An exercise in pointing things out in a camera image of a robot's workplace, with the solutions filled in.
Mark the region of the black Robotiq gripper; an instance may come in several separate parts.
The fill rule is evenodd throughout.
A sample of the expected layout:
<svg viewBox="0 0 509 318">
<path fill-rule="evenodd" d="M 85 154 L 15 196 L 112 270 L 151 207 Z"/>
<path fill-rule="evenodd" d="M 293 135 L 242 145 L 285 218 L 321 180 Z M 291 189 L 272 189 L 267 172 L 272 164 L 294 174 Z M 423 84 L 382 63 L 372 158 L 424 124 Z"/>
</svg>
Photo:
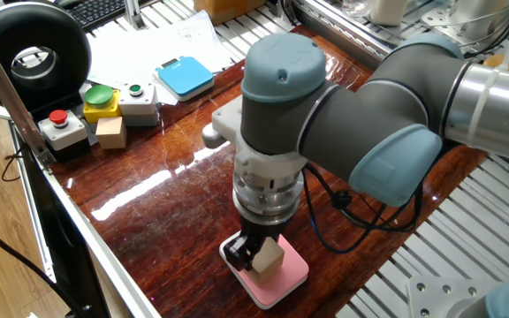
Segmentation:
<svg viewBox="0 0 509 318">
<path fill-rule="evenodd" d="M 288 222 L 274 224 L 258 224 L 239 217 L 240 235 L 224 244 L 225 259 L 237 270 L 249 271 L 253 267 L 253 259 L 261 250 L 262 239 L 267 237 L 278 241 Z"/>
</svg>

